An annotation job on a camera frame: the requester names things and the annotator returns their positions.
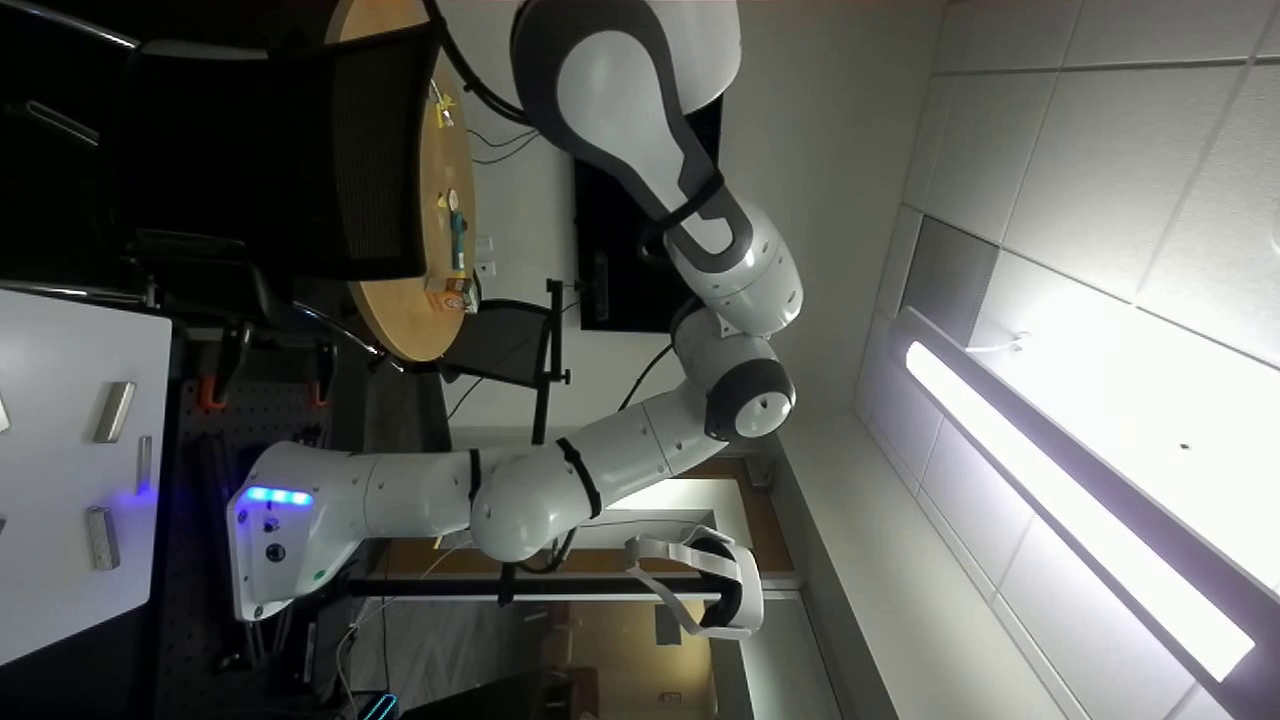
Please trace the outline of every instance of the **light fixture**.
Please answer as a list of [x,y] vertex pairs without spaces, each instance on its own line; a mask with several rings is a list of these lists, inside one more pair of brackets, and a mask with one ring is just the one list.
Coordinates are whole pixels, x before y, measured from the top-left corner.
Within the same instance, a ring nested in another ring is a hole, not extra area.
[[908,372],[1208,676],[1232,676],[1252,652],[1252,636],[924,344],[908,344]]

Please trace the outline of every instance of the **white robotic arm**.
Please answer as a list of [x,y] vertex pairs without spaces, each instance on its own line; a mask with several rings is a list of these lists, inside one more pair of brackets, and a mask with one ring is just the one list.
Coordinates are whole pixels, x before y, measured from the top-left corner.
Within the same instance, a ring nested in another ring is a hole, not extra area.
[[[624,180],[700,296],[700,308],[672,328],[688,380],[524,452],[268,448],[228,504],[240,620],[276,616],[324,588],[364,540],[472,532],[484,556],[520,564],[608,504],[784,424],[796,392],[768,340],[800,316],[804,292],[768,216],[724,188],[684,124],[684,108],[700,96],[680,96],[672,60],[696,60],[700,36],[672,28],[692,8],[708,12],[692,28],[708,32],[712,56],[684,76],[696,92],[724,92],[736,68],[736,36],[724,44],[724,28],[736,32],[736,0],[524,0],[512,24],[512,72],[528,124]],[[756,560],[728,536],[696,532],[680,548],[632,544],[632,572],[672,604],[644,576],[644,556],[724,580],[728,596],[700,632],[748,636],[760,624]]]

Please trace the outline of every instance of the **wooden surface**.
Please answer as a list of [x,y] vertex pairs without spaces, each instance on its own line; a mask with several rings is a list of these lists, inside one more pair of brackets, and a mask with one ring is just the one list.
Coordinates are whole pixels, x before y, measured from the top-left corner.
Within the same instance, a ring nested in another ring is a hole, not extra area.
[[[328,44],[424,24],[420,0],[344,0]],[[476,268],[476,180],[460,120],[460,84],[440,52],[420,144],[428,276],[352,284],[368,332],[408,364],[448,352],[464,324],[464,276]],[[464,272],[452,256],[452,212],[464,220]]]

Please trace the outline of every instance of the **wall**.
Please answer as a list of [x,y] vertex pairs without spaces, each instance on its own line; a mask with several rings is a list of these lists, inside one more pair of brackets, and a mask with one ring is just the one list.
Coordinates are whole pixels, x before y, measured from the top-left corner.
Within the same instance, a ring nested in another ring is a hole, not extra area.
[[[944,16],[856,416],[972,580],[972,620],[1000,620],[1060,716],[1220,708],[900,372],[912,236],[928,212],[1000,244],[968,352],[1076,440],[1132,480],[1236,496],[1236,524],[1276,512],[1244,492],[1276,468],[1276,36],[1272,0],[976,0]],[[940,604],[972,592],[928,588]]]
[[852,612],[852,584],[840,580],[840,572],[848,572],[844,564],[848,548],[824,544],[832,524],[824,524],[828,532],[816,524],[816,516],[824,512],[804,504],[804,488],[788,460],[780,460],[768,496],[780,520],[780,532],[796,556],[796,572],[804,572],[800,604],[812,624],[816,656],[824,664],[840,716],[856,716],[856,720],[900,716],[884,688],[880,664],[872,660],[860,616]]
[[940,0],[744,0],[724,164],[800,264],[804,316],[776,348],[808,408],[840,404],[872,320],[936,12]]
[[[804,504],[780,516],[784,524],[796,524],[796,512],[812,516],[896,716],[1060,716],[864,424],[800,408],[784,444]],[[860,684],[860,672],[864,664],[828,668],[832,684]]]

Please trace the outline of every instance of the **cable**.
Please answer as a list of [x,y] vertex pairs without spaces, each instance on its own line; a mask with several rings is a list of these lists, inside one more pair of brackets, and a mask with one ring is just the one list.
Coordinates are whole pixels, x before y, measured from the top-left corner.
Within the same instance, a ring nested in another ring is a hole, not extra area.
[[448,20],[440,12],[436,0],[428,0],[428,12],[440,28],[440,44],[444,44],[444,56],[448,64],[456,68],[456,76],[464,76],[464,88],[480,96],[480,104],[488,104],[496,116],[512,120],[512,124],[528,124],[524,108],[500,100],[480,76],[476,68],[468,64],[468,56],[456,48],[452,32],[448,32]]
[[676,344],[660,348],[644,372],[636,376],[636,384],[628,388],[624,404],[616,412],[624,412],[632,404],[632,396],[640,392],[640,384],[648,380],[648,372],[672,352]]
[[500,156],[480,156],[476,164],[488,168],[488,164],[504,164],[512,156],[520,156],[528,144],[536,144],[536,136],[528,132],[516,148],[500,152]]
[[444,548],[416,580],[428,580],[460,544]]
[[476,136],[476,140],[488,144],[488,148],[512,148],[512,144],[520,144],[520,140],[528,140],[528,136],[536,136],[536,132],[516,132],[516,136],[508,136],[508,140],[492,140],[492,136],[468,128],[468,136]]
[[564,540],[556,544],[556,552],[552,552],[552,560],[548,560],[548,564],[520,564],[520,572],[528,572],[528,576],[552,576],[552,572],[564,564],[564,556],[568,556],[572,540],[576,540],[576,528],[572,528],[572,532],[564,532]]
[[476,376],[476,384],[448,408],[448,420],[468,404],[468,396],[484,384],[484,376]]

